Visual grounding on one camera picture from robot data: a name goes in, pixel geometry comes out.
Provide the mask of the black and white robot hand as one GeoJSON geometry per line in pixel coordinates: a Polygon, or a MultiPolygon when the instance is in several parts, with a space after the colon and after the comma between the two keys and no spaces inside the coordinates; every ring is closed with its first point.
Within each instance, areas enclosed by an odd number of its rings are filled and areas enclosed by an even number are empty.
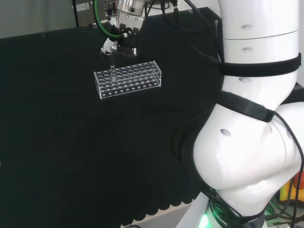
{"type": "Polygon", "coordinates": [[[137,56],[144,21],[143,16],[118,11],[118,16],[102,23],[103,28],[112,34],[101,47],[102,54],[105,56],[114,53],[129,57],[137,56]]]}

